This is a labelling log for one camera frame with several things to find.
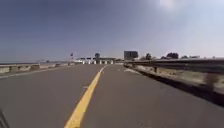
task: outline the white lane marking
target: white lane marking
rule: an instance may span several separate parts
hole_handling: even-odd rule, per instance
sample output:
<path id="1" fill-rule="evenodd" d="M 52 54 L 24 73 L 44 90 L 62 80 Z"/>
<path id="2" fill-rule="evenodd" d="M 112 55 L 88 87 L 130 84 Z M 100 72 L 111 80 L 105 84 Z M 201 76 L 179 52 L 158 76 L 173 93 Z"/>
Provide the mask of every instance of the white lane marking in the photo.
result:
<path id="1" fill-rule="evenodd" d="M 57 70 L 57 69 L 64 69 L 64 68 L 68 68 L 68 67 L 60 67 L 60 68 L 53 68 L 53 69 L 46 69 L 46 70 L 39 70 L 39 71 L 32 71 L 32 72 L 25 72 L 25 73 L 18 73 L 18 74 L 0 76 L 0 79 L 2 79 L 2 78 L 8 78 L 8 77 L 13 77 L 13 76 L 29 75 L 29 74 L 34 74 L 34 73 L 38 73 L 38 72 L 52 71 L 52 70 Z"/>

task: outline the tree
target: tree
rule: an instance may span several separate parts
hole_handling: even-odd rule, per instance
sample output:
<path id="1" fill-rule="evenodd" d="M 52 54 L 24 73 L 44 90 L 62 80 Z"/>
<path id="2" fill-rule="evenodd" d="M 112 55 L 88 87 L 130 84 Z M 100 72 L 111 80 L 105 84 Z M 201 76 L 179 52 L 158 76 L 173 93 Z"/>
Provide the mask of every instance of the tree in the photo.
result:
<path id="1" fill-rule="evenodd" d="M 178 55 L 178 53 L 168 53 L 167 55 L 166 55 L 166 57 L 167 58 L 172 58 L 172 59 L 178 59 L 179 58 L 179 55 Z"/>
<path id="2" fill-rule="evenodd" d="M 152 59 L 151 54 L 147 53 L 146 56 L 145 56 L 145 59 L 146 59 L 146 60 L 151 60 L 151 59 Z"/>
<path id="3" fill-rule="evenodd" d="M 186 55 L 182 56 L 181 59 L 187 59 L 188 57 Z"/>
<path id="4" fill-rule="evenodd" d="M 100 58 L 100 53 L 95 53 L 95 58 L 96 59 Z"/>

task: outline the road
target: road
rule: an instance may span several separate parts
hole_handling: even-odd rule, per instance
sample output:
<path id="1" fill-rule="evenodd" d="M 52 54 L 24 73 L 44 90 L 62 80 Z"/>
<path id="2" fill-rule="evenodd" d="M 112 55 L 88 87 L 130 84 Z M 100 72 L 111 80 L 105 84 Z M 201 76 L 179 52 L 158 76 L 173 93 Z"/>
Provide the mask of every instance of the road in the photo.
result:
<path id="1" fill-rule="evenodd" d="M 0 79 L 0 108 L 10 128 L 63 128 L 102 67 Z M 222 107 L 120 65 L 103 69 L 83 116 L 81 128 L 224 127 Z"/>

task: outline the concrete barrier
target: concrete barrier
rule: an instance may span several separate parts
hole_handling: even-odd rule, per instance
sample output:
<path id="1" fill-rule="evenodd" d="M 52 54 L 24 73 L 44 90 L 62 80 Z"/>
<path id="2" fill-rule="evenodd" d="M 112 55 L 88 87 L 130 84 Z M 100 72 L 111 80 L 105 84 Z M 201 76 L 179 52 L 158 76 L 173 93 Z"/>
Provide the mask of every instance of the concrete barrier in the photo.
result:
<path id="1" fill-rule="evenodd" d="M 40 69 L 40 65 L 32 65 L 30 67 L 30 71 L 32 71 L 32 70 L 38 70 L 38 69 Z"/>
<path id="2" fill-rule="evenodd" d="M 21 66 L 10 66 L 9 72 L 18 72 L 20 70 Z"/>
<path id="3" fill-rule="evenodd" d="M 165 68 L 156 68 L 155 70 L 155 67 L 145 66 L 136 66 L 136 69 L 164 78 L 191 83 L 224 94 L 224 75 Z"/>
<path id="4" fill-rule="evenodd" d="M 68 63 L 68 66 L 73 66 L 75 65 L 75 63 Z"/>
<path id="5" fill-rule="evenodd" d="M 58 64 L 40 64 L 40 69 L 45 69 L 45 68 L 54 68 L 57 67 Z"/>
<path id="6" fill-rule="evenodd" d="M 59 64 L 59 67 L 64 67 L 64 66 L 68 66 L 68 64 L 67 63 Z"/>
<path id="7" fill-rule="evenodd" d="M 22 66 L 20 67 L 19 71 L 29 71 L 31 69 L 31 66 Z"/>
<path id="8" fill-rule="evenodd" d="M 81 64 L 115 64 L 114 61 L 110 61 L 110 60 L 94 60 L 94 61 L 88 60 L 88 61 L 82 61 L 80 63 Z"/>

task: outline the sky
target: sky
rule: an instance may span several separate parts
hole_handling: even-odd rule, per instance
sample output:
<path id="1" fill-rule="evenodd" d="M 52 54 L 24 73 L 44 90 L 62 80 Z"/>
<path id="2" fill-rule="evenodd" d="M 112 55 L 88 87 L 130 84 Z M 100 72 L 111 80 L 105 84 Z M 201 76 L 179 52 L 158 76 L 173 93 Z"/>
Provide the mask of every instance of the sky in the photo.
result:
<path id="1" fill-rule="evenodd" d="M 223 0 L 1 0 L 0 61 L 224 56 Z"/>

